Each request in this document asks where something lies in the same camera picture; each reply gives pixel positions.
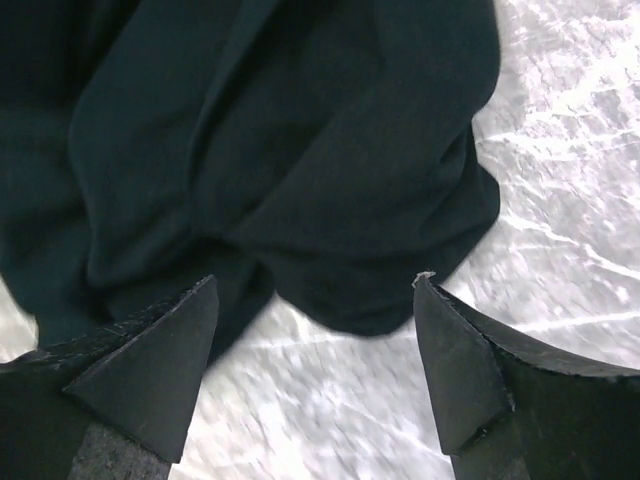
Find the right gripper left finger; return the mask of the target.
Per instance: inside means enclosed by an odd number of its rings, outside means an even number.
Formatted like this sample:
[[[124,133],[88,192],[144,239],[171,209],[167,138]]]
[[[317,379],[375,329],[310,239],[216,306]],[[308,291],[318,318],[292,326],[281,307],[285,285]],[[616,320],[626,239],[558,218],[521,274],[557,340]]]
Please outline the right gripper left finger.
[[[2,478],[167,478],[217,316],[206,277],[132,318],[2,364]]]

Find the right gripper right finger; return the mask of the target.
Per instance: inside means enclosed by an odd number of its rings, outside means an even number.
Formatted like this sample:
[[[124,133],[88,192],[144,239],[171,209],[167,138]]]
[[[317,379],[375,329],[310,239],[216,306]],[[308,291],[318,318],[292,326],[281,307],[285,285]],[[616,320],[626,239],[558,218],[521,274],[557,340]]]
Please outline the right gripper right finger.
[[[458,479],[639,475],[639,373],[553,347],[413,284],[438,439]]]

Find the black t shirt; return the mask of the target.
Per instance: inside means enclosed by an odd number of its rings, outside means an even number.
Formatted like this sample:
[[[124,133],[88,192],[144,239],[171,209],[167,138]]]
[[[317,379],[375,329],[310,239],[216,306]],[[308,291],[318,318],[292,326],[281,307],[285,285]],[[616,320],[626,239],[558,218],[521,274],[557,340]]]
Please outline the black t shirt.
[[[5,1],[1,275],[47,347],[212,275],[371,337],[496,221],[490,1]]]

